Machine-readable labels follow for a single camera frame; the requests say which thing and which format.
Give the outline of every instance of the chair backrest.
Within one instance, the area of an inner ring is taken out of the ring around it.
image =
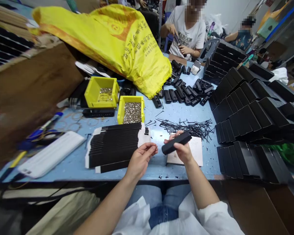
[[[171,12],[166,12],[164,14],[164,22],[167,22],[167,19],[169,18],[170,15],[171,15]]]

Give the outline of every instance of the workbench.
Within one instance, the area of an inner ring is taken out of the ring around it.
[[[192,67],[192,62],[187,62],[187,66]],[[181,79],[186,82],[187,85],[193,86],[198,78],[202,78],[203,67],[195,76],[181,75]],[[165,90],[175,89],[173,86],[164,86]],[[197,121],[203,122],[211,119],[212,125],[211,129],[215,126],[215,119],[212,115],[210,105],[207,102],[205,106],[197,104],[195,107],[186,106],[184,103],[170,103],[166,104],[163,100],[163,109],[156,109],[152,100],[149,100],[146,96],[137,92],[137,96],[143,96],[145,102],[145,123],[152,121],[154,122],[156,118],[169,119],[172,122],[178,123],[180,120],[188,120],[190,122]],[[59,131],[72,130],[85,137],[88,140],[91,138],[89,134],[92,134],[94,129],[102,126],[117,125],[117,110],[115,111],[114,117],[106,118],[82,118],[82,110],[73,110],[66,108],[63,111],[63,116],[57,121],[55,129]],[[159,152],[155,155],[149,162],[146,174],[141,180],[186,180],[187,174],[184,166],[180,165],[166,165],[167,156],[165,156],[161,147],[163,145],[164,139],[169,138],[169,133],[167,133],[164,128],[159,127],[160,122],[156,121],[156,126],[150,125],[148,128],[151,131],[152,140],[158,145]],[[223,175],[220,173],[219,161],[217,155],[217,143],[216,132],[209,135],[211,140],[209,143],[206,140],[202,140],[203,149],[203,163],[201,167],[203,173],[209,180],[221,180],[224,179]],[[106,172],[102,174],[96,174],[95,169],[85,168],[85,154],[87,142],[85,141],[81,144],[74,152],[67,156],[62,162],[60,162],[54,169],[52,169],[48,174],[39,178],[31,179],[31,182],[53,182],[53,181],[109,181],[109,180],[121,180],[126,173],[126,168],[119,169],[111,172]],[[6,168],[11,164],[8,163],[1,169],[0,176],[6,170]],[[9,182],[18,171],[15,169],[4,182]],[[20,182],[27,182],[29,178],[24,178]]]

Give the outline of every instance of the blue jeans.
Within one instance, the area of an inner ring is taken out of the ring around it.
[[[167,189],[164,196],[162,196],[159,187],[137,185],[126,208],[137,202],[141,196],[144,196],[146,204],[150,205],[149,225],[153,229],[153,227],[160,223],[175,220],[179,217],[179,206],[189,192],[189,184],[171,187]]]

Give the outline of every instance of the yellow plastic bag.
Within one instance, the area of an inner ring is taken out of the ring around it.
[[[61,7],[38,7],[33,10],[33,18],[41,32],[59,37],[133,81],[150,99],[171,76],[169,59],[135,9],[112,4],[90,14],[75,14]]]

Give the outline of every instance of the white cloth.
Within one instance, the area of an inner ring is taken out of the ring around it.
[[[149,204],[146,205],[142,196],[123,212],[113,235],[244,235],[227,208],[226,203],[218,202],[198,210],[190,192],[179,206],[178,219],[158,224],[151,230]]]
[[[203,49],[206,36],[205,21],[202,17],[199,17],[196,24],[187,30],[185,26],[185,9],[186,6],[175,7],[166,23],[174,24],[178,33],[177,37],[179,38],[181,45],[189,47],[193,50]],[[173,40],[169,52],[183,58],[175,40]],[[191,55],[188,54],[186,59],[191,61]]]

